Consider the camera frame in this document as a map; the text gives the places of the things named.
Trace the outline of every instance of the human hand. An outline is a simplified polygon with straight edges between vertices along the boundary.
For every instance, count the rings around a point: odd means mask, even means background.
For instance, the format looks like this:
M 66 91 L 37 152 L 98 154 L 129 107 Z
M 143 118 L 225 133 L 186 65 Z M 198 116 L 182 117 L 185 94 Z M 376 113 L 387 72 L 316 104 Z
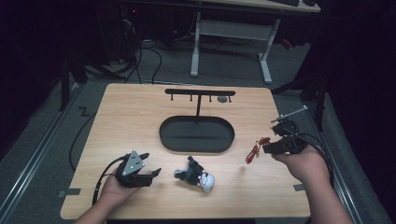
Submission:
M 107 177 L 103 186 L 100 201 L 105 201 L 112 209 L 119 207 L 125 203 L 129 197 L 138 192 L 141 188 L 125 188 L 121 186 L 114 174 L 116 170 Z
M 320 179 L 330 182 L 327 165 L 312 146 L 306 146 L 300 154 L 280 154 L 272 157 L 285 163 L 290 173 L 303 184 Z

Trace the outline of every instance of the black jewelry stand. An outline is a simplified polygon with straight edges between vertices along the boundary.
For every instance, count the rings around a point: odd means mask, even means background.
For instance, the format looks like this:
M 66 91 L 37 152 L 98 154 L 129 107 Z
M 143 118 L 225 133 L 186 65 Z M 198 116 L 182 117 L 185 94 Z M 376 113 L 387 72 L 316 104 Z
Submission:
M 166 119 L 160 127 L 160 138 L 163 145 L 178 152 L 211 152 L 219 153 L 227 150 L 233 143 L 233 126 L 225 119 L 218 117 L 200 116 L 203 95 L 220 97 L 219 100 L 231 102 L 235 91 L 199 91 L 167 89 L 165 93 L 198 96 L 197 112 L 195 116 L 173 116 Z

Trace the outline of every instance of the black horizontal bar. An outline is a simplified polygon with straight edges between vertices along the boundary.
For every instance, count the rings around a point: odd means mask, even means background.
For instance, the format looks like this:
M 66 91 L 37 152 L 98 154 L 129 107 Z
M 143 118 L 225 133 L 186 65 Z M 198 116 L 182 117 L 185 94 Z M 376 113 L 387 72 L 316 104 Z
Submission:
M 178 90 L 178 89 L 166 89 L 166 94 L 177 94 L 177 95 L 209 95 L 209 96 L 234 96 L 235 91 L 203 91 L 203 90 Z

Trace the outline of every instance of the white plush head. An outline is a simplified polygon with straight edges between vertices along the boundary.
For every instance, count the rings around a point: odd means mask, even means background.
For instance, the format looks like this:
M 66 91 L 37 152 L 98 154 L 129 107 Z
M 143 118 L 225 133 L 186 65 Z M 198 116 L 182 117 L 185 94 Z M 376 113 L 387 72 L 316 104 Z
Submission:
M 208 193 L 215 185 L 215 177 L 213 175 L 202 174 L 199 183 L 201 188 L 204 189 L 204 192 Z

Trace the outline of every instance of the human arm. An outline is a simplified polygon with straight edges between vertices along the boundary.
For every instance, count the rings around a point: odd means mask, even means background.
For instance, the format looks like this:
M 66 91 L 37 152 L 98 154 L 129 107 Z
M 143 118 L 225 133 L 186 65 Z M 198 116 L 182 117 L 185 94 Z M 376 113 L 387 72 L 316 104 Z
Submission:
M 103 186 L 99 200 L 88 209 L 75 224 L 103 224 L 119 206 L 125 203 L 129 197 L 135 194 L 140 188 L 128 189 L 120 185 L 116 177 L 110 175 Z
M 304 184 L 313 223 L 352 223 L 332 189 L 325 161 L 313 147 L 307 146 L 300 154 L 273 155 L 273 158 L 285 163 L 290 173 Z

